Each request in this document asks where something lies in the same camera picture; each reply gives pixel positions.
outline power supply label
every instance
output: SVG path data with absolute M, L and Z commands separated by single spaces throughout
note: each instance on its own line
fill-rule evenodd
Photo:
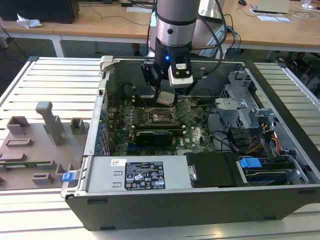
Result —
M 127 162 L 124 188 L 128 191 L 166 189 L 163 162 Z

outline aluminum workbench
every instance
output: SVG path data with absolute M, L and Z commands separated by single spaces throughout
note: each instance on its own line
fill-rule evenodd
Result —
M 0 141 L 8 134 L 11 116 L 25 116 L 29 123 L 42 123 L 35 107 L 53 102 L 53 114 L 62 122 L 79 117 L 90 123 L 101 77 L 97 58 L 40 57 L 28 61 L 0 98 Z M 320 103 L 286 68 L 273 63 L 257 67 L 320 148 Z M 268 102 L 257 93 L 265 107 Z M 69 209 L 60 189 L 0 192 L 0 239 L 259 239 L 315 240 L 320 238 L 320 204 L 297 210 L 283 220 L 238 222 L 199 226 L 111 230 L 90 232 Z

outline wooden desk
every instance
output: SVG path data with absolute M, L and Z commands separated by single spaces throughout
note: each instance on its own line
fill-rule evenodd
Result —
M 261 21 L 249 11 L 250 4 L 256 3 L 257 0 L 246 1 L 247 6 L 244 7 L 238 4 L 238 0 L 226 0 L 223 6 L 224 14 L 232 15 L 234 29 L 241 35 L 242 49 L 320 52 L 320 12 L 297 8 L 301 7 L 301 2 L 291 1 L 290 13 L 293 11 L 307 12 L 313 14 L 314 18 L 318 20 L 306 20 L 291 16 L 292 23 L 267 22 Z M 61 40 L 140 44 L 146 42 L 150 13 L 127 12 L 127 8 L 120 5 L 100 6 L 81 3 L 80 5 L 79 15 L 73 24 L 45 22 L 42 27 L 26 29 L 18 26 L 15 21 L 5 21 L 4 27 L 15 38 L 51 40 L 57 57 L 64 57 Z M 231 25 L 228 16 L 226 21 L 228 25 Z M 0 37 L 6 37 L 6 34 L 1 30 Z M 229 33 L 222 45 L 224 52 L 230 47 L 232 41 L 232 35 Z
M 59 23 L 54 28 L 53 32 L 56 35 L 146 40 L 150 18 L 150 13 L 127 12 L 127 8 L 121 7 L 121 5 L 83 7 L 83 4 L 80 4 L 79 15 L 74 20 L 73 24 Z
M 241 6 L 237 0 L 227 0 L 223 6 L 223 13 L 230 14 L 233 18 L 234 30 L 241 35 L 242 49 L 279 50 L 296 52 L 320 52 L 320 12 L 301 9 L 301 2 L 290 2 L 290 13 L 307 12 L 315 19 L 298 18 L 290 16 L 292 23 L 261 21 L 249 9 L 257 0 L 246 0 L 247 6 Z M 231 26 L 231 21 L 226 16 L 226 22 Z M 233 41 L 229 34 L 226 43 Z
M 61 40 L 144 44 L 147 39 L 150 13 L 127 12 L 126 7 L 101 4 L 79 4 L 80 11 L 73 24 L 44 22 L 42 27 L 26 29 L 15 21 L 4 21 L 3 27 L 13 38 L 49 39 L 57 57 L 65 56 Z M 101 17 L 88 6 L 93 6 Z M 0 29 L 0 38 L 7 35 Z
M 21 27 L 15 21 L 3 21 L 2 27 L 10 33 L 26 33 L 26 34 L 54 34 L 54 29 L 58 25 L 56 22 L 41 22 L 41 27 L 31 27 L 29 29 Z

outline red wire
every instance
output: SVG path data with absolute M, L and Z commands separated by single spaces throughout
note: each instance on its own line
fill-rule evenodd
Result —
M 249 146 L 249 148 L 251 148 L 251 145 L 252 145 L 252 141 L 255 139 L 255 138 L 257 138 L 258 136 L 253 136 L 252 138 L 251 138 L 251 140 L 250 140 L 250 146 Z

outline blue latch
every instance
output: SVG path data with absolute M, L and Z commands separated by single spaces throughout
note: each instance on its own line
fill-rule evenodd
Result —
M 257 157 L 244 157 L 240 160 L 241 167 L 248 169 L 262 168 L 262 165 Z
M 73 183 L 76 181 L 76 173 L 75 172 L 65 172 L 62 176 L 62 182 Z

